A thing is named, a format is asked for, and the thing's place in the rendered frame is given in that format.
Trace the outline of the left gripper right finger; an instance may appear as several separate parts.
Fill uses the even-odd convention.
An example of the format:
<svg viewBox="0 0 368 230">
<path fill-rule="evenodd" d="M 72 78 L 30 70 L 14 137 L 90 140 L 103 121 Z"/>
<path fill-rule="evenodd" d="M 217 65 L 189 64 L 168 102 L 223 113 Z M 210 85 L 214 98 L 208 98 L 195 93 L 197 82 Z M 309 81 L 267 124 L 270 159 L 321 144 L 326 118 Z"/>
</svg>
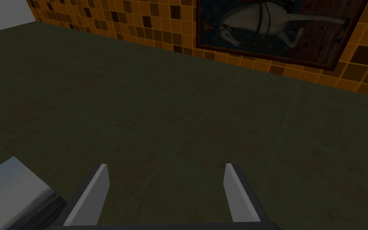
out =
<svg viewBox="0 0 368 230">
<path fill-rule="evenodd" d="M 270 222 L 239 165 L 226 164 L 223 186 L 233 222 Z"/>
</svg>

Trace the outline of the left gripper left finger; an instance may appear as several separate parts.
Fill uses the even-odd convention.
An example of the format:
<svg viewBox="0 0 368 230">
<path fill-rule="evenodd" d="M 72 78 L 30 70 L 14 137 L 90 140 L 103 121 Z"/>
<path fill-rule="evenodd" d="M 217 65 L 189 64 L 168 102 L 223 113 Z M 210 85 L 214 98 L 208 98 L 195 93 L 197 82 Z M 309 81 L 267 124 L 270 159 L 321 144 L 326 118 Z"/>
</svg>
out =
<svg viewBox="0 0 368 230">
<path fill-rule="evenodd" d="M 109 187 L 108 165 L 95 165 L 66 204 L 53 226 L 97 225 Z"/>
</svg>

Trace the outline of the framed white horse picture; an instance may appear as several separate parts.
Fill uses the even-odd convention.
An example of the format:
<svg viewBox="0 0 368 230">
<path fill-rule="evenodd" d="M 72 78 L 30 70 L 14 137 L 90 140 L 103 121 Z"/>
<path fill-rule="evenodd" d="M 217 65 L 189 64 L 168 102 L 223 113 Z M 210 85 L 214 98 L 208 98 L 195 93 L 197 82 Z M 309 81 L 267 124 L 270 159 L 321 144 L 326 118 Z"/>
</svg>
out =
<svg viewBox="0 0 368 230">
<path fill-rule="evenodd" d="M 333 71 L 367 3 L 196 0 L 196 46 Z"/>
</svg>

